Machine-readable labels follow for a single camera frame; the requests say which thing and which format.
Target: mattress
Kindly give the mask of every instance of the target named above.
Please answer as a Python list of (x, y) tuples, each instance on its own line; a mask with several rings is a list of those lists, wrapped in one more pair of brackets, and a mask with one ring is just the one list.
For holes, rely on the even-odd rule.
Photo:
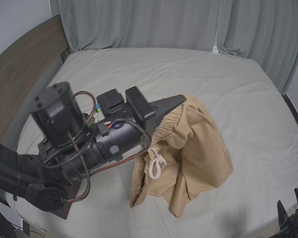
[[(190, 94), (215, 119), (231, 153), (234, 172), (219, 188), (201, 193), (177, 219), (162, 198), (147, 196), (129, 208), (134, 161), (91, 177), (88, 197), (67, 220), (24, 199), (8, 203), (26, 221), (61, 237), (239, 237), (277, 218), (276, 204), (296, 203), (298, 127), (261, 67), (251, 59), (169, 48), (114, 48), (71, 54), (50, 85), (68, 81), (73, 92), (97, 96), (137, 86), (148, 101)], [(77, 97), (91, 111), (86, 96)], [(31, 117), (18, 152), (38, 153), (43, 135)], [(81, 185), (82, 193), (86, 183)]]

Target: wall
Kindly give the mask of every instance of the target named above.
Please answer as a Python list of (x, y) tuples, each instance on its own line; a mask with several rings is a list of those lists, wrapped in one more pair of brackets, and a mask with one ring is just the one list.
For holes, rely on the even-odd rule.
[(287, 90), (287, 95), (298, 112), (298, 67), (296, 68), (293, 80)]
[[(26, 32), (52, 17), (49, 0), (0, 0), (0, 54)], [(10, 222), (22, 219), (0, 203), (0, 212)]]

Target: bed frame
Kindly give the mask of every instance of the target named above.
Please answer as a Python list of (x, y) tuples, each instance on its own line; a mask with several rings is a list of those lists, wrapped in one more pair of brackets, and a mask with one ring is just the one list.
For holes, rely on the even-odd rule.
[[(68, 56), (59, 15), (27, 32), (0, 55), (0, 143), (12, 147), (18, 142), (20, 129), (29, 116), (28, 109), (24, 108), (28, 107), (29, 102), (25, 101), (29, 94), (35, 97), (42, 91), (47, 84), (42, 88), (36, 88), (36, 85), (48, 68), (58, 57), (64, 63)], [(13, 131), (15, 125), (19, 125), (17, 132)]]

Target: white bed sheet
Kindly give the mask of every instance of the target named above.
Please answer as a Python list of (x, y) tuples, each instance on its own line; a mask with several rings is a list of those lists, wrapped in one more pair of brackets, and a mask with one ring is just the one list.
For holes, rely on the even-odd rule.
[[(34, 226), (74, 238), (239, 237), (277, 218), (279, 199), (286, 209), (296, 204), (298, 127), (254, 60), (167, 48), (79, 51), (50, 85), (61, 81), (69, 81), (74, 92), (95, 96), (136, 85), (149, 101), (181, 93), (199, 97), (222, 132), (234, 172), (222, 186), (191, 201), (179, 219), (162, 197), (148, 195), (142, 205), (129, 208), (134, 161), (93, 176), (90, 194), (72, 205), (67, 220), (8, 196), (10, 206)], [(83, 112), (91, 110), (87, 97), (77, 100)], [(41, 140), (30, 117), (18, 152), (38, 153)]]

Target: curtain fold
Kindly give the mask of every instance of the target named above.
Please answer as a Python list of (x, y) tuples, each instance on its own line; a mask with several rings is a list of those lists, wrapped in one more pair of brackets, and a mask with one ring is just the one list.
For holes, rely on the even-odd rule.
[(70, 51), (167, 47), (212, 51), (219, 0), (58, 0)]
[(217, 47), (254, 59), (285, 94), (297, 67), (298, 0), (219, 0)]

